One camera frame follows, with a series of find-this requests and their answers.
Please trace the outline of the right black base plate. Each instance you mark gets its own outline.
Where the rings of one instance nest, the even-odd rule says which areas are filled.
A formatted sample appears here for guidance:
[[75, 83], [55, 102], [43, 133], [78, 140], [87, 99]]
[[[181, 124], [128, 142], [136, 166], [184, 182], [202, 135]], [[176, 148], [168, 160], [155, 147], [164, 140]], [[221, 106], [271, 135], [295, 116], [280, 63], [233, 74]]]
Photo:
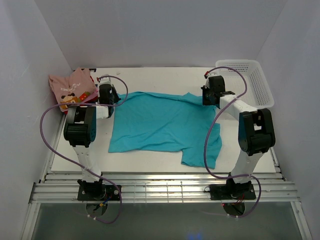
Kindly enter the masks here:
[[256, 193], [252, 183], [244, 183], [236, 186], [227, 184], [210, 184], [203, 190], [210, 194], [211, 200], [255, 200]]

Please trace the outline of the beige folded t-shirt with print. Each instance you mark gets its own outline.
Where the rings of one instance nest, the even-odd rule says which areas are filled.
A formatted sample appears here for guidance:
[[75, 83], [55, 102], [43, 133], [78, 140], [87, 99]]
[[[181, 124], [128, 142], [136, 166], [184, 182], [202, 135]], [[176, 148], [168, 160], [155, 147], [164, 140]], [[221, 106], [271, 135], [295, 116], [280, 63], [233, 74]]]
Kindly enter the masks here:
[[88, 68], [78, 67], [70, 76], [62, 77], [50, 74], [49, 86], [55, 95], [58, 104], [65, 104], [64, 96], [73, 93], [75, 100], [84, 92], [92, 93], [96, 86], [92, 82], [91, 71]]

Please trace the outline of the red folded t-shirt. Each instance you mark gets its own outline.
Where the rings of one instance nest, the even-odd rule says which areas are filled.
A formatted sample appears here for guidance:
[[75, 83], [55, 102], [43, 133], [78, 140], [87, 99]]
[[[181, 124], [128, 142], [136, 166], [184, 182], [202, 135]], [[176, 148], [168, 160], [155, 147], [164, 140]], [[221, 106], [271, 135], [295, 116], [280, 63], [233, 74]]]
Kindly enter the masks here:
[[[97, 84], [95, 84], [95, 81], [93, 79], [92, 76], [90, 76], [90, 79], [91, 81], [94, 83], [95, 87], [97, 88]], [[79, 100], [78, 100], [78, 97], [77, 97], [77, 100], [76, 100], [76, 97], [73, 93], [71, 94], [68, 94], [67, 96], [64, 96], [64, 99], [65, 99], [65, 102], [66, 103], [79, 103]], [[87, 103], [93, 103], [95, 102], [97, 99], [93, 100], [93, 101], [90, 101], [90, 102], [87, 102]]]

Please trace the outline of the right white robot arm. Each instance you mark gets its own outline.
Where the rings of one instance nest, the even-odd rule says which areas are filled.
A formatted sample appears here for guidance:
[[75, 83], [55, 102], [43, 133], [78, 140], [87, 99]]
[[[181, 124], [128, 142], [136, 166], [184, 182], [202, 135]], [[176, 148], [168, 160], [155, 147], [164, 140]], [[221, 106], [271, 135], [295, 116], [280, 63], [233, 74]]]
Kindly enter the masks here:
[[254, 200], [253, 171], [261, 157], [275, 145], [271, 111], [257, 109], [236, 97], [225, 88], [222, 76], [210, 76], [202, 89], [202, 103], [216, 106], [238, 121], [238, 144], [240, 152], [235, 167], [224, 178], [225, 184], [209, 185], [211, 200]]

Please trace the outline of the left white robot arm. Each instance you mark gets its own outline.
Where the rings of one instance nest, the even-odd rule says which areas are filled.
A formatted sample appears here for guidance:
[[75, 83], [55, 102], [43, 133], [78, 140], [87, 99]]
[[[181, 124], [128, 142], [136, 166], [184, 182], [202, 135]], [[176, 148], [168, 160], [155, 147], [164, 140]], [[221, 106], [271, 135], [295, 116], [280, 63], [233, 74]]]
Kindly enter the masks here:
[[97, 120], [108, 119], [114, 113], [113, 105], [121, 98], [114, 85], [108, 80], [98, 84], [98, 103], [106, 106], [70, 106], [67, 111], [63, 136], [75, 151], [81, 169], [82, 179], [77, 183], [80, 186], [80, 197], [89, 200], [100, 200], [106, 195], [106, 187], [99, 177], [102, 172], [93, 157], [91, 146], [97, 135]]

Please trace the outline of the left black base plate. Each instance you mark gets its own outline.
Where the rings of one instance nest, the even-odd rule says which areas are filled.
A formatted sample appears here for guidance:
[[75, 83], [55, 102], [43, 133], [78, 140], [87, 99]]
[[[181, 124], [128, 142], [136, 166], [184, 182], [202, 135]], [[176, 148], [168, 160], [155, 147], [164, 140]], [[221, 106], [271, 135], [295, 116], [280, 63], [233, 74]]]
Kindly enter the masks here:
[[78, 201], [110, 201], [120, 200], [120, 191], [114, 185], [99, 185], [98, 187], [85, 187], [82, 186], [78, 189]]

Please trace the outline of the white plastic basket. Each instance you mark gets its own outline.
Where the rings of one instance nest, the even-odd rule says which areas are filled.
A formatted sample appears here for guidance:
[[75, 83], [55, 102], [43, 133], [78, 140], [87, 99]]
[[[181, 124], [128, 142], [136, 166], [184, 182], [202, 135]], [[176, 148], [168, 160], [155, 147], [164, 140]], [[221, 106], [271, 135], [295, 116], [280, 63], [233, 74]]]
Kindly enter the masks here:
[[224, 78], [225, 89], [258, 109], [271, 108], [275, 101], [260, 63], [249, 59], [218, 60], [216, 74]]

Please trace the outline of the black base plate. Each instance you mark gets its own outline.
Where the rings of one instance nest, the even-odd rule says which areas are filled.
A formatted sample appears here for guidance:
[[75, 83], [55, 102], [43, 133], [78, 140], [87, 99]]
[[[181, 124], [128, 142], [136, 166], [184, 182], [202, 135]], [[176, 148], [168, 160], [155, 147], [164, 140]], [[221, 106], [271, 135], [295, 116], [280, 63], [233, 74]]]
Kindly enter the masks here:
[[82, 186], [78, 189], [78, 201], [110, 201], [120, 200], [120, 191], [114, 185], [99, 185], [98, 187], [85, 187]]
[[255, 200], [256, 193], [252, 183], [244, 183], [236, 186], [227, 184], [210, 184], [203, 190], [210, 194], [211, 200]]

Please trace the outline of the teal t-shirt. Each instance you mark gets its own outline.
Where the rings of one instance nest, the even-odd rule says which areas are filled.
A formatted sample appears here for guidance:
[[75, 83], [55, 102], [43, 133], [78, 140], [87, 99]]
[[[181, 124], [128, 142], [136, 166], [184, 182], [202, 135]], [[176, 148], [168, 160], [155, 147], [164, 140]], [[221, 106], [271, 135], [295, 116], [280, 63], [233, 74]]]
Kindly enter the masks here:
[[132, 92], [115, 108], [108, 151], [181, 152], [181, 164], [213, 169], [222, 149], [215, 106], [200, 96]]

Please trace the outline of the aluminium rail frame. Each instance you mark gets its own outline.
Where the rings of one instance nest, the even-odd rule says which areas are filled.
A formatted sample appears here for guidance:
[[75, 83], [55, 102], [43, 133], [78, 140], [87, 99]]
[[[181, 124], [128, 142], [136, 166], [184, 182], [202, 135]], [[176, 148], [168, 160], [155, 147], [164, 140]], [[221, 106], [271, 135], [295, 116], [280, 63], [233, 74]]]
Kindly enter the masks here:
[[293, 181], [282, 173], [275, 151], [259, 160], [252, 184], [260, 198], [245, 201], [245, 217], [233, 218], [223, 200], [211, 200], [209, 185], [224, 184], [240, 153], [238, 122], [222, 114], [222, 148], [216, 168], [181, 164], [181, 152], [110, 153], [113, 118], [97, 120], [91, 155], [108, 182], [121, 186], [120, 201], [110, 201], [93, 219], [79, 201], [82, 172], [77, 156], [59, 126], [41, 180], [34, 184], [22, 238], [24, 240], [313, 240]]

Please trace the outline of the pink folded t-shirt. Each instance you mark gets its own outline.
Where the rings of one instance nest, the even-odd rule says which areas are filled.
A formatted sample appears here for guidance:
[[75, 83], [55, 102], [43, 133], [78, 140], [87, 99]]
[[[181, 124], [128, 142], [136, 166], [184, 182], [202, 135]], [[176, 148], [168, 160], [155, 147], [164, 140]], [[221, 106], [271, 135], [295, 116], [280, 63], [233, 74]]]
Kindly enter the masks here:
[[93, 92], [86, 91], [78, 97], [80, 103], [89, 103], [98, 98], [98, 88], [96, 87]]

